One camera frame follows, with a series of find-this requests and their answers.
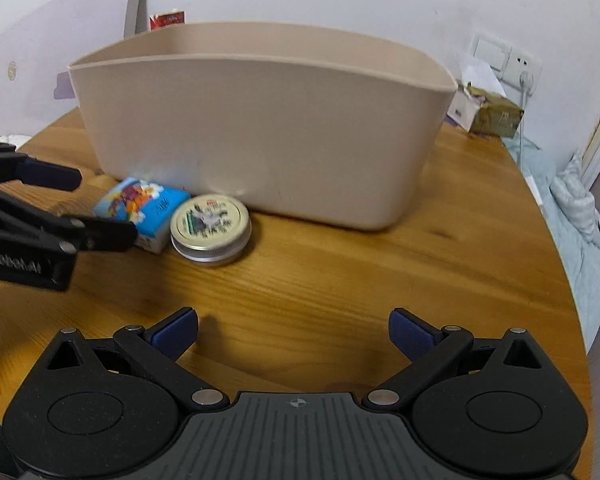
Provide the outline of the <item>blue cartoon tissue pack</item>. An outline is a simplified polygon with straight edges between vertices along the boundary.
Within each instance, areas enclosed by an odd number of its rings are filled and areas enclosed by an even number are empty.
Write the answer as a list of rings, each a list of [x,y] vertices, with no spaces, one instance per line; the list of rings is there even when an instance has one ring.
[[[129,177],[110,188],[93,212],[97,217],[131,221],[138,233],[135,245],[160,254],[170,240],[174,212],[191,197],[178,188]]]

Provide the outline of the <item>light blue bedding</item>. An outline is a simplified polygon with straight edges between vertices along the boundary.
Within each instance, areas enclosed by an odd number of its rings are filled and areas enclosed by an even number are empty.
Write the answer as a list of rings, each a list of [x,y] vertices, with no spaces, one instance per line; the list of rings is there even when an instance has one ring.
[[[586,350],[600,329],[600,213],[582,181],[582,156],[574,153],[563,170],[519,136],[504,145],[541,209],[565,269]]]

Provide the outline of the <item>beige plastic storage bin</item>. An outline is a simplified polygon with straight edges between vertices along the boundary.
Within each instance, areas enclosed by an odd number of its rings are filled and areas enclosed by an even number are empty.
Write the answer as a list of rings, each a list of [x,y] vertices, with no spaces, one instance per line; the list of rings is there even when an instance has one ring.
[[[404,44],[259,22],[156,29],[68,73],[106,174],[366,231],[404,213],[457,87]]]

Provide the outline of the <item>white purple flat board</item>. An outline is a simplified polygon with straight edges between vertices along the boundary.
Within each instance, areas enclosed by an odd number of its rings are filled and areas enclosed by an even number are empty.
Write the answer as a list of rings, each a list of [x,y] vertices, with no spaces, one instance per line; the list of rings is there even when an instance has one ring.
[[[0,35],[0,138],[76,107],[68,66],[137,32],[140,0],[52,0]]]

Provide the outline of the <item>red white milk carton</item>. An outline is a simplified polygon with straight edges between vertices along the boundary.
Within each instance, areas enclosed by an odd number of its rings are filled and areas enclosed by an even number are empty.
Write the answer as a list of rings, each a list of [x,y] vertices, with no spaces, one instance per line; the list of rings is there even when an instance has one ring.
[[[186,23],[186,15],[183,10],[172,10],[170,12],[163,12],[154,14],[149,17],[149,29],[156,30],[159,28],[165,28],[172,25],[179,25]]]

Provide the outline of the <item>white paper box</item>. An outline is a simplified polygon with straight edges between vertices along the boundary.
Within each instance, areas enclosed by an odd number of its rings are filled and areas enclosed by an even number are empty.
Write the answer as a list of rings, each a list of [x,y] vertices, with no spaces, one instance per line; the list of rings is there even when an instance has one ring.
[[[473,96],[465,87],[456,90],[446,111],[446,118],[464,131],[469,132],[481,107],[481,100]]]

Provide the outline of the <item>round metal tin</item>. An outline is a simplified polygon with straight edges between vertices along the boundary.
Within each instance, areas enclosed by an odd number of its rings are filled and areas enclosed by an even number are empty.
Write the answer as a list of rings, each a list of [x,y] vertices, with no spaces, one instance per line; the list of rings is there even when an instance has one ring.
[[[238,258],[251,237],[246,206],[234,197],[204,194],[186,200],[170,221],[171,242],[184,258],[215,266]]]

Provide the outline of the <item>olive gold packet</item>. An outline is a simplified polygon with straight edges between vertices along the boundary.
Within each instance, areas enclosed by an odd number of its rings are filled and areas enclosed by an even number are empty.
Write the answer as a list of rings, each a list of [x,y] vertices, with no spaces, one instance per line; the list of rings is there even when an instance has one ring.
[[[468,84],[468,94],[479,107],[469,131],[488,136],[512,138],[524,118],[524,110],[506,96],[489,92]]]

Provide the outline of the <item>wall switch and socket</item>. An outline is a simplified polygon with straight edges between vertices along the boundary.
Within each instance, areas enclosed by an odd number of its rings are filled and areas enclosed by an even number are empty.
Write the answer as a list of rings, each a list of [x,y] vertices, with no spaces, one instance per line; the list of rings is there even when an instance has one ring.
[[[488,32],[475,32],[471,40],[470,53],[490,65],[502,84],[521,91],[522,81],[529,84],[532,96],[540,82],[542,63],[539,58],[510,42]]]

